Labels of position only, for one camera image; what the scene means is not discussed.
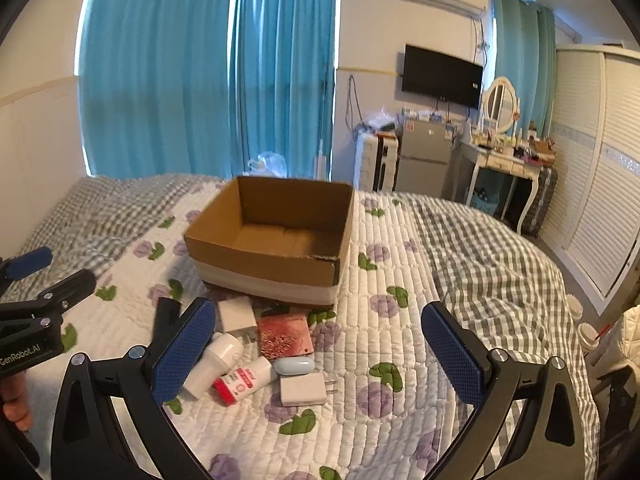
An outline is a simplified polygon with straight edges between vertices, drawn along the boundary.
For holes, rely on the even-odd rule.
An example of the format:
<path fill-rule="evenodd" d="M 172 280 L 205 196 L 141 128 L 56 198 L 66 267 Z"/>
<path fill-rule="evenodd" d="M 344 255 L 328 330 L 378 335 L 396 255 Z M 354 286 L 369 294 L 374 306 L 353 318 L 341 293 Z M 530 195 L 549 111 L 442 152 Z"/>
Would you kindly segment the person's left hand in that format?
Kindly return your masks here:
<path fill-rule="evenodd" d="M 2 411 L 17 429 L 26 432 L 32 426 L 32 410 L 29 406 L 26 387 L 26 373 L 21 372 L 2 379 L 0 382 Z"/>

